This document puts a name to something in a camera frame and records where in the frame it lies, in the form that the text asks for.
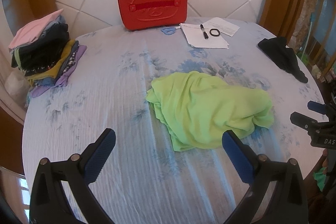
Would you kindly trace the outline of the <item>stack of folded clothes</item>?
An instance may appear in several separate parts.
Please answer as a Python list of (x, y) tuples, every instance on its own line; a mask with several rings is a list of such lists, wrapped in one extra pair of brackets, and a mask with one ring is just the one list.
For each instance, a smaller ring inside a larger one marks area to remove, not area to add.
[(66, 87), (87, 50), (71, 39), (63, 10), (33, 20), (19, 29), (9, 45), (11, 66), (29, 82), (31, 98)]

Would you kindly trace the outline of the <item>black marker pen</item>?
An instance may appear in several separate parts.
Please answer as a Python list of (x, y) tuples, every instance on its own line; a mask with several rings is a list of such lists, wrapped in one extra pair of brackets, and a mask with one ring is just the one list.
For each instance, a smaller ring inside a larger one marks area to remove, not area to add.
[(203, 24), (200, 25), (200, 28), (201, 28), (201, 31), (202, 31), (202, 33), (203, 33), (203, 37), (204, 37), (205, 39), (208, 39), (209, 36), (207, 35), (207, 32), (205, 31), (205, 28), (204, 28)]

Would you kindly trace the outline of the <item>lime green garment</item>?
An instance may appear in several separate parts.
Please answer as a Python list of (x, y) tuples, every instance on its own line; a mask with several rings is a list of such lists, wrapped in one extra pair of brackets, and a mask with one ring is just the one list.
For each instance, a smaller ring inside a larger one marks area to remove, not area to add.
[(255, 127), (270, 128), (274, 122), (266, 91), (229, 85), (197, 71), (153, 80), (146, 100), (167, 127), (175, 152), (215, 149), (228, 130), (242, 139)]

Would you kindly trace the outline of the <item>white paper sheet back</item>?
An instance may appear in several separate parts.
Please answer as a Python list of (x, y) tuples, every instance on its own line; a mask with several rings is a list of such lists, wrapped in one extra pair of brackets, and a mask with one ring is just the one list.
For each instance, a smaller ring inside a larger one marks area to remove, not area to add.
[(232, 24), (222, 18), (212, 18), (206, 22), (203, 23), (204, 28), (209, 28), (209, 29), (217, 29), (221, 33), (226, 34), (230, 37), (234, 36), (236, 32), (239, 30), (239, 26)]

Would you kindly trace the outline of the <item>white paper sheet front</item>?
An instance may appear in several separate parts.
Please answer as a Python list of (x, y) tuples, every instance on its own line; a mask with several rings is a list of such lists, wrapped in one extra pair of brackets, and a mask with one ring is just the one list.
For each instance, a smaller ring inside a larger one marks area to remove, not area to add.
[(228, 42), (221, 36), (220, 32), (214, 31), (214, 33), (219, 34), (219, 36), (212, 36), (210, 29), (201, 28), (200, 24), (181, 23), (180, 26), (188, 44), (194, 48), (229, 48)]

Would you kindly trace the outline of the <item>white paper sheet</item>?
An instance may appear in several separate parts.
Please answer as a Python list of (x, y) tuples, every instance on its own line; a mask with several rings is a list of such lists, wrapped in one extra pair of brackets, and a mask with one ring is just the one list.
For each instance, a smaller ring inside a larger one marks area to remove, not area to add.
[(219, 36), (212, 36), (210, 29), (201, 28), (200, 24), (181, 23), (180, 26), (188, 44), (194, 48), (229, 48), (228, 42), (221, 36), (220, 32), (214, 31), (214, 33), (219, 34)]
[(212, 18), (206, 22), (203, 23), (204, 28), (209, 28), (209, 29), (217, 29), (221, 33), (226, 34), (230, 37), (234, 36), (236, 32), (239, 30), (239, 26), (232, 24), (222, 18)]

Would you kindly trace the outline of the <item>black garment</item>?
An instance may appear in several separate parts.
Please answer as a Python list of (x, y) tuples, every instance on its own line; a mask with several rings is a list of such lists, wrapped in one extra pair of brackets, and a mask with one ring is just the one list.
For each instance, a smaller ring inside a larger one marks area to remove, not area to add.
[(287, 48), (286, 43), (286, 38), (278, 36), (271, 39), (262, 39), (257, 46), (280, 69), (293, 75), (299, 82), (307, 84), (308, 79), (298, 66), (298, 60), (294, 50)]

